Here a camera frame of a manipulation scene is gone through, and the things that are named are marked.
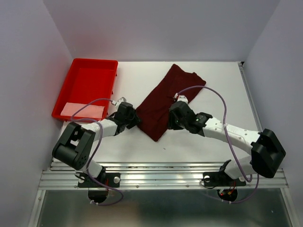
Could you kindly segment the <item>dark red t shirt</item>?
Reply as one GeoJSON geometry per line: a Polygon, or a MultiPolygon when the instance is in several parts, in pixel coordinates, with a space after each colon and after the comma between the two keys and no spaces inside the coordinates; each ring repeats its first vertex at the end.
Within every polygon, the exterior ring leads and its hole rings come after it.
{"type": "Polygon", "coordinates": [[[185,72],[173,64],[163,80],[136,108],[141,119],[138,128],[157,142],[168,129],[169,108],[175,102],[175,94],[188,87],[205,85],[206,81],[196,73],[185,72]]]}

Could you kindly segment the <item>red plastic tray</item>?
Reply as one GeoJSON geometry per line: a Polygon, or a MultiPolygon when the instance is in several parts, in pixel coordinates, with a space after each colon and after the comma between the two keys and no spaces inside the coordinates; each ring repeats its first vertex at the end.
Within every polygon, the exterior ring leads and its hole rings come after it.
{"type": "Polygon", "coordinates": [[[118,61],[76,58],[65,77],[52,117],[67,121],[61,112],[67,103],[88,104],[98,98],[110,99],[117,76],[118,61]]]}

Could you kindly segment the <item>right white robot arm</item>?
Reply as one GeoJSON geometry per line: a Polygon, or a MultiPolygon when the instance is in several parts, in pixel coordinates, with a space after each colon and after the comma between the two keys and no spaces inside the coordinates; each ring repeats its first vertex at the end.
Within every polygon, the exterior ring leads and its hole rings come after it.
{"type": "Polygon", "coordinates": [[[219,180],[222,184],[253,174],[273,178],[286,156],[286,151],[273,131],[249,131],[226,125],[206,113],[171,110],[169,129],[185,129],[192,134],[220,140],[228,143],[229,147],[237,147],[248,154],[241,159],[225,161],[217,173],[210,174],[211,180],[219,180]]]}

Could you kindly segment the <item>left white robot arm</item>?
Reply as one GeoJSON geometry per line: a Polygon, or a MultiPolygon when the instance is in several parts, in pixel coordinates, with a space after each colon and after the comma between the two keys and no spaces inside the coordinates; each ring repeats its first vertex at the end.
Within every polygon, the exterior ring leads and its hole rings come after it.
{"type": "Polygon", "coordinates": [[[83,172],[94,186],[101,186],[106,182],[106,171],[93,160],[93,143],[97,141],[97,146],[100,146],[103,138],[116,136],[138,125],[140,121],[132,110],[130,113],[117,111],[101,121],[92,120],[92,123],[84,125],[71,122],[54,146],[52,156],[74,170],[83,172]]]}

